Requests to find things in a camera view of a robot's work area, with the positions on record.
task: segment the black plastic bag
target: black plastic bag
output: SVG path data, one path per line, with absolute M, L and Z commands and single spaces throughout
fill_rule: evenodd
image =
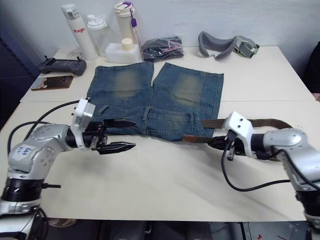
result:
M 143 60 L 147 62 L 184 56 L 181 39 L 177 36 L 148 40 L 141 47 L 141 51 Z

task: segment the white plastic container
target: white plastic container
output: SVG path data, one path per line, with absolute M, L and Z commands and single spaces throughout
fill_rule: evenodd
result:
M 135 15 L 135 8 L 130 2 L 119 2 L 114 5 L 114 14 L 118 21 L 122 37 L 131 39 L 133 43 L 136 44 L 136 37 L 131 26 L 131 13 L 132 16 Z
M 130 38 L 122 39 L 121 43 L 110 43 L 105 50 L 106 60 L 116 64 L 135 64 L 140 61 L 138 44 Z
M 94 47 L 100 56 L 105 57 L 105 50 L 110 43 L 108 39 L 109 27 L 105 21 L 105 16 L 96 17 L 94 14 L 90 14 L 87 16 L 87 19 L 89 35 Z
M 66 4 L 61 6 L 66 17 L 66 21 L 79 44 L 83 56 L 86 60 L 94 60 L 98 57 L 98 53 L 92 43 L 86 25 L 76 9 L 74 4 Z

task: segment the purple tag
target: purple tag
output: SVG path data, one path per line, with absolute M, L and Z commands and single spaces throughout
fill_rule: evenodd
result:
M 137 26 L 137 20 L 135 18 L 131 19 L 131 27 L 136 27 Z

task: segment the bottle cap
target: bottle cap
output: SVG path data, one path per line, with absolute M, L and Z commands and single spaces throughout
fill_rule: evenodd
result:
M 76 5 L 74 4 L 62 5 L 61 9 L 67 19 L 76 19 L 80 17 L 79 12 L 76 9 Z
M 131 50 L 134 48 L 134 42 L 130 38 L 124 38 L 121 40 L 121 45 L 123 50 Z
M 88 28 L 89 29 L 102 29 L 107 26 L 105 21 L 105 16 L 95 16 L 94 14 L 90 14 L 87 16 L 88 18 Z
M 114 13 L 119 18 L 131 17 L 130 10 L 132 11 L 132 14 L 135 14 L 134 5 L 129 1 L 119 2 L 114 5 Z

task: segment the game controller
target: game controller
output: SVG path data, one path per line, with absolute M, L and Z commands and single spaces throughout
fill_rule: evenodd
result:
M 62 73 L 73 73 L 76 76 L 81 76 L 87 68 L 85 60 L 77 57 L 77 60 L 66 60 L 66 59 L 55 59 L 45 57 L 45 61 L 40 63 L 38 70 L 42 74 L 50 72 L 62 72 Z

